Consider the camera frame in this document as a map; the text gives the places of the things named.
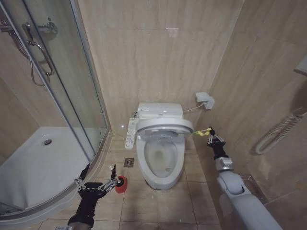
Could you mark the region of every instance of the tiled floor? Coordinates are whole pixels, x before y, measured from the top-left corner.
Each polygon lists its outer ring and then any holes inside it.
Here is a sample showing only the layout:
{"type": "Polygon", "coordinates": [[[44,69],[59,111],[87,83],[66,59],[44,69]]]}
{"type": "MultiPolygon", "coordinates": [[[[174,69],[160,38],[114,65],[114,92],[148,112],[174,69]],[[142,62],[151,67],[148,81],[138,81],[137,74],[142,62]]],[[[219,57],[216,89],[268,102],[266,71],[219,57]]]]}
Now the tiled floor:
{"type": "MultiPolygon", "coordinates": [[[[98,201],[93,230],[220,230],[198,155],[191,138],[186,141],[184,171],[171,189],[156,191],[143,179],[136,162],[136,150],[124,149],[124,137],[114,136],[96,181],[109,179],[110,165],[118,175],[126,176],[125,193],[109,192],[98,201]],[[124,168],[125,158],[135,158],[133,168],[124,168]]],[[[80,200],[41,225],[29,230],[53,230],[66,225],[80,200]]]]}

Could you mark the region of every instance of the bidet control panel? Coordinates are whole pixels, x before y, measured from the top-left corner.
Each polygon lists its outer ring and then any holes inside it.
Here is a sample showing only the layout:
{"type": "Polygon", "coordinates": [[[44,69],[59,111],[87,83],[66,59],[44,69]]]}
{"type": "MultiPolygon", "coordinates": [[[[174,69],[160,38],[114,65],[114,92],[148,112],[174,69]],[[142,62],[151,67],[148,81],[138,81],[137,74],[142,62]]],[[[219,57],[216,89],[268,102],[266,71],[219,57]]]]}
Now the bidet control panel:
{"type": "Polygon", "coordinates": [[[128,131],[126,136],[126,142],[125,142],[125,149],[132,149],[134,145],[134,138],[135,138],[135,127],[136,123],[138,123],[139,119],[132,117],[129,119],[128,124],[128,131]]]}

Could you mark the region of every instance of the shower drain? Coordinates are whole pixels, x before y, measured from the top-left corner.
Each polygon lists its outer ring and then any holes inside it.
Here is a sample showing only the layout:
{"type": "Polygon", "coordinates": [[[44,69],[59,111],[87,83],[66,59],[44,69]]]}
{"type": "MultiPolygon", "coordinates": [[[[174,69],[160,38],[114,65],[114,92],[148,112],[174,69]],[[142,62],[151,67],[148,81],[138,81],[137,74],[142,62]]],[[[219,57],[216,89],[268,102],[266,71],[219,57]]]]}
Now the shower drain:
{"type": "Polygon", "coordinates": [[[124,167],[133,168],[134,158],[125,158],[124,167]]]}
{"type": "Polygon", "coordinates": [[[51,142],[52,142],[52,140],[51,140],[51,139],[48,139],[48,140],[45,140],[45,141],[43,142],[43,144],[44,144],[44,145],[50,145],[51,142]]]}

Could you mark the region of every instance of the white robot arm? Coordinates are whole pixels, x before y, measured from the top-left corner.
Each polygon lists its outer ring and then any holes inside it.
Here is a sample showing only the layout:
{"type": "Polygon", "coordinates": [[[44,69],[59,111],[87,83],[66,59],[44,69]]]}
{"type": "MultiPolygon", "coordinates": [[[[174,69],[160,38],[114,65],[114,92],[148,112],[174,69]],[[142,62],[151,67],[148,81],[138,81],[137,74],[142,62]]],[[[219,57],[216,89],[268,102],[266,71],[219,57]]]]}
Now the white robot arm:
{"type": "Polygon", "coordinates": [[[208,146],[213,148],[217,182],[229,198],[236,213],[248,230],[281,230],[265,206],[244,185],[241,177],[232,172],[233,165],[223,149],[226,142],[211,128],[208,146]]]}

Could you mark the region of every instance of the shower enclosure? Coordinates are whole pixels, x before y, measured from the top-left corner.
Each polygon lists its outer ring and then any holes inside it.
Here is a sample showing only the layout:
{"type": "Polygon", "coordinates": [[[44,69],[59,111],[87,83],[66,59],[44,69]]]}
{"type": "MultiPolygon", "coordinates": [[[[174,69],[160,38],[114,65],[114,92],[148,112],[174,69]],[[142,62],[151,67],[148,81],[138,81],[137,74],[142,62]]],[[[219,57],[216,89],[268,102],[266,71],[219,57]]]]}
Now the shower enclosure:
{"type": "Polygon", "coordinates": [[[0,6],[2,228],[60,206],[110,129],[77,1],[0,6]]]}

